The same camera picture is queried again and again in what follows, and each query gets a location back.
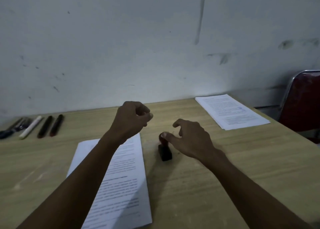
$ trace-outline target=red chair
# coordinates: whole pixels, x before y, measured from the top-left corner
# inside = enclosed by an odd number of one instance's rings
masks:
[[[295,132],[316,129],[315,137],[308,139],[319,144],[320,70],[304,70],[296,74],[288,85],[280,108],[280,123]]]

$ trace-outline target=marker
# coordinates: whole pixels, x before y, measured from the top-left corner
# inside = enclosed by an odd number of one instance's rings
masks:
[[[43,137],[46,135],[46,132],[47,132],[47,130],[48,130],[48,128],[49,128],[52,120],[53,120],[53,117],[52,117],[52,116],[49,116],[49,117],[46,119],[46,121],[44,122],[44,124],[42,125],[42,127],[41,127],[41,129],[40,129],[40,131],[39,131],[39,133],[38,133],[38,136],[37,136],[37,137],[38,137],[39,139],[43,138]]]
[[[55,136],[55,135],[58,133],[58,130],[59,130],[60,126],[61,126],[61,123],[62,123],[62,121],[63,121],[63,118],[64,118],[63,115],[60,114],[60,115],[58,116],[56,122],[54,122],[54,125],[53,125],[53,127],[52,127],[52,129],[51,129],[51,131],[50,131],[50,136],[51,136],[51,137]]]
[[[38,125],[38,123],[42,120],[42,116],[38,116],[29,127],[26,128],[25,131],[21,135],[19,135],[19,139],[23,140],[31,133],[31,131]]]

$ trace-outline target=stack of paper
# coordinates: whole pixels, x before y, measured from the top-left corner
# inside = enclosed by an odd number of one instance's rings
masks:
[[[211,97],[196,97],[195,100],[224,130],[240,129],[270,123],[269,120],[261,117],[227,94]]]
[[[67,176],[98,143],[78,144]],[[82,228],[135,228],[152,223],[140,134],[113,155]]]

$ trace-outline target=wooden table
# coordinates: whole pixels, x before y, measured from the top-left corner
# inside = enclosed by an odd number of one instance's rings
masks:
[[[198,161],[174,149],[173,160],[160,160],[158,135],[177,135],[172,123],[178,118],[198,121],[235,165],[303,219],[320,219],[320,149],[307,139],[258,111],[271,123],[225,131],[194,99],[147,106],[154,118],[141,141],[150,228],[247,228],[218,180]],[[65,179],[78,142],[100,138],[116,110],[67,112],[53,138],[36,138],[42,121],[25,140],[15,134],[0,141],[0,228],[15,228]]]

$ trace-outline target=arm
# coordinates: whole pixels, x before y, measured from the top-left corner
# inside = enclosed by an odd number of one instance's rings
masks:
[[[221,150],[213,146],[210,135],[199,123],[178,119],[173,126],[181,126],[179,135],[182,138],[168,132],[162,133],[162,137],[181,153],[198,159],[213,172],[251,229],[311,228],[237,169]]]
[[[17,228],[81,228],[114,152],[139,133],[152,117],[142,103],[125,102],[98,144]]]

